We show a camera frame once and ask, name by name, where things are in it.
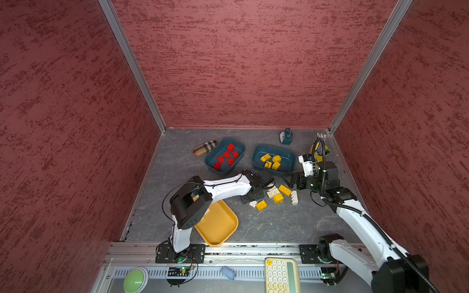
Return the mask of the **left circuit board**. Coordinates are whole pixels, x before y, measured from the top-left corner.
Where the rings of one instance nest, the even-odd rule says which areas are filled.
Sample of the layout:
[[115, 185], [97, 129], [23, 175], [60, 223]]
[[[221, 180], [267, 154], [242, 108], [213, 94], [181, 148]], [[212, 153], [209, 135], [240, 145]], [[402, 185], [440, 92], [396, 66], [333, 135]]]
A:
[[167, 272], [168, 277], [187, 278], [191, 269], [187, 267], [170, 267]]

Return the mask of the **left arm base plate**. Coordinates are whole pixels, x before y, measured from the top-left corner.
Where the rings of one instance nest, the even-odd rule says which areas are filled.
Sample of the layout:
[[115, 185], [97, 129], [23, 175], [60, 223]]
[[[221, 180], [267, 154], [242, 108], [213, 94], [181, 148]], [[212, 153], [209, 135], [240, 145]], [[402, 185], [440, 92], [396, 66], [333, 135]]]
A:
[[162, 243], [156, 248], [156, 264], [201, 264], [204, 262], [206, 245], [191, 244], [187, 249], [176, 253], [169, 243]]

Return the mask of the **right circuit board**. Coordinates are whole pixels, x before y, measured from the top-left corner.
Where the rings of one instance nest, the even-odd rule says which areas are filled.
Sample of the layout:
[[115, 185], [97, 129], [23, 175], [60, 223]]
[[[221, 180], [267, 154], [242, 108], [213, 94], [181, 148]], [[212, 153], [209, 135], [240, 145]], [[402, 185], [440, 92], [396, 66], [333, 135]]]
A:
[[333, 283], [337, 279], [338, 276], [339, 276], [339, 273], [336, 268], [332, 268], [332, 267], [321, 268], [320, 279], [326, 283]]

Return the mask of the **teal plastic bin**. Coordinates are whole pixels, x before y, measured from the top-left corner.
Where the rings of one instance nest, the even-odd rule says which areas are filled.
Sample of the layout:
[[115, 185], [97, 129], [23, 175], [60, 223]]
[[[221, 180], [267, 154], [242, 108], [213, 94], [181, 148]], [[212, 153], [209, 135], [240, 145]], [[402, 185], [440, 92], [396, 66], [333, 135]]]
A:
[[245, 153], [245, 146], [240, 141], [227, 137], [205, 158], [205, 165], [213, 173], [227, 176], [241, 160]]
[[252, 156], [254, 169], [267, 170], [277, 176], [293, 172], [295, 163], [296, 156], [293, 152], [265, 144], [258, 145]]

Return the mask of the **teal white small bottle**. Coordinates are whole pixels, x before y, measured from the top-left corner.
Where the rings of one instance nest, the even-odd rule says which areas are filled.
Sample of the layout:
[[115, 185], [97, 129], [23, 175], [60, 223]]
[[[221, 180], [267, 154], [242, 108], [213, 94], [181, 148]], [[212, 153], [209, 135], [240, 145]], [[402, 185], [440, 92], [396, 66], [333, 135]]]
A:
[[281, 144], [290, 145], [293, 141], [293, 133], [291, 132], [291, 129], [290, 128], [284, 129], [280, 133], [279, 138], [280, 138]]

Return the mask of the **white lego cluster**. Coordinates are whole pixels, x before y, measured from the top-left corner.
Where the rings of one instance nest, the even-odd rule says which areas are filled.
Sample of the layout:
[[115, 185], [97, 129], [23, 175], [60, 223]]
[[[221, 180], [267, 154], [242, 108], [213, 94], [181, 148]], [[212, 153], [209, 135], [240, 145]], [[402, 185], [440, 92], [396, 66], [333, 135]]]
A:
[[280, 194], [280, 191], [278, 190], [277, 187], [274, 186], [274, 187], [268, 189], [266, 194], [270, 199], [273, 199], [276, 195]]

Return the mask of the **yellow pen cup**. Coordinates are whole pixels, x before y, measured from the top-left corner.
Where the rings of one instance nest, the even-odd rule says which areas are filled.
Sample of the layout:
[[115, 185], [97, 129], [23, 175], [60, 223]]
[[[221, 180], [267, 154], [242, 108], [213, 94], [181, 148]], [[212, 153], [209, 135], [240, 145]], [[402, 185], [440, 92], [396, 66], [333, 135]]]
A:
[[330, 149], [322, 140], [315, 142], [311, 147], [310, 154], [313, 162], [322, 162], [330, 153]]

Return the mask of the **green push button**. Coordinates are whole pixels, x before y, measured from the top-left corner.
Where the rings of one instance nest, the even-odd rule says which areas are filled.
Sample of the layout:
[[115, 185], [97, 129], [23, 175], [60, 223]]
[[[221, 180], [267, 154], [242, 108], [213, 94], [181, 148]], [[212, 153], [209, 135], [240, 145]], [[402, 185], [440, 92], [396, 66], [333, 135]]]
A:
[[123, 281], [125, 293], [142, 293], [149, 282], [149, 272], [145, 267], [131, 270]]

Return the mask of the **red lego long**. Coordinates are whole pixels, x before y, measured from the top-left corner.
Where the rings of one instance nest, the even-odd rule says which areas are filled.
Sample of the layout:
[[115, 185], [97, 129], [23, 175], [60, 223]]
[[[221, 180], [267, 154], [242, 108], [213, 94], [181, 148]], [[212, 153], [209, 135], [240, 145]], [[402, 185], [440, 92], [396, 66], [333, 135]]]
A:
[[213, 168], [216, 170], [216, 171], [219, 171], [220, 168], [221, 168], [221, 163], [220, 162], [216, 162], [215, 165], [213, 166]]

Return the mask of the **plaid fabric pouch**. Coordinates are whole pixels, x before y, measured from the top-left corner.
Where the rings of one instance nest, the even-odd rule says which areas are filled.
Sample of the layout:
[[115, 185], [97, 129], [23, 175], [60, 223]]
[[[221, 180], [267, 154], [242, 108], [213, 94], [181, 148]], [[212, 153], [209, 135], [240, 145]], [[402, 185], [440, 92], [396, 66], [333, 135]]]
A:
[[209, 140], [204, 144], [193, 149], [193, 155], [197, 157], [206, 155], [207, 153], [211, 152], [217, 145], [217, 140]]

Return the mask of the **yellow lego bottom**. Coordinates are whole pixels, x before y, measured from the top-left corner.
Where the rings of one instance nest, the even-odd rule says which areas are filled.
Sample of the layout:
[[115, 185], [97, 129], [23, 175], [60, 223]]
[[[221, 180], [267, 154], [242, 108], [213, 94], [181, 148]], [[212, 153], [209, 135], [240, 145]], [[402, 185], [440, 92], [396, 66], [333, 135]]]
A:
[[264, 210], [264, 209], [267, 208], [267, 203], [263, 200], [263, 201], [258, 202], [258, 203], [255, 205], [255, 207], [256, 207], [256, 209], [257, 209], [258, 211], [262, 211], [262, 210]]

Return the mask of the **left teal plastic bin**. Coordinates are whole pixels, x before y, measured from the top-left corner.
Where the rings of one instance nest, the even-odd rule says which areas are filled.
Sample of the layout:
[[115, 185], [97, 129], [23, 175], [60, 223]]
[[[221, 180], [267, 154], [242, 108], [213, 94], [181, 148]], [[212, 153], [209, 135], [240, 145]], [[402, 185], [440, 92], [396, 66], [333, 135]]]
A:
[[205, 165], [213, 173], [227, 176], [241, 160], [245, 153], [245, 146], [240, 141], [227, 137], [205, 158]]

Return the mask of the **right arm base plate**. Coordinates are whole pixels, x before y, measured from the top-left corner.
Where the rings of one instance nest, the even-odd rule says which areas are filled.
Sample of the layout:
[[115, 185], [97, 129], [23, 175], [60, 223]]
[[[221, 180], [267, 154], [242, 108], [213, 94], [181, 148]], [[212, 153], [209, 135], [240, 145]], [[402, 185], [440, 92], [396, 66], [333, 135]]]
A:
[[299, 255], [302, 264], [341, 264], [332, 257], [328, 243], [320, 242], [316, 244], [300, 244]]

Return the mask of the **cream green calculator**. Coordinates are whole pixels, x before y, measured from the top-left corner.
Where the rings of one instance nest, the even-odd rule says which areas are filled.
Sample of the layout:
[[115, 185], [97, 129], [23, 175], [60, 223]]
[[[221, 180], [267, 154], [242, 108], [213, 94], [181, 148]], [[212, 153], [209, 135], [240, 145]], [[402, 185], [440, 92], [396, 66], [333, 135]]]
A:
[[265, 285], [267, 293], [300, 293], [297, 262], [286, 258], [266, 258]]

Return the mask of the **circuit board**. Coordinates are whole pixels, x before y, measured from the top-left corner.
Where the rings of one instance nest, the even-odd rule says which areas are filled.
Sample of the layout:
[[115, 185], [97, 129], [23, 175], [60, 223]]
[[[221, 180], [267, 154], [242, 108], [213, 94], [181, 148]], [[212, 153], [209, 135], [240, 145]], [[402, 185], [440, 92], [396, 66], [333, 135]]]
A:
[[332, 268], [332, 267], [321, 268], [320, 279], [326, 283], [333, 283], [337, 279], [338, 276], [339, 276], [339, 273], [336, 268]]
[[187, 267], [170, 267], [167, 272], [168, 277], [187, 278], [191, 269]]

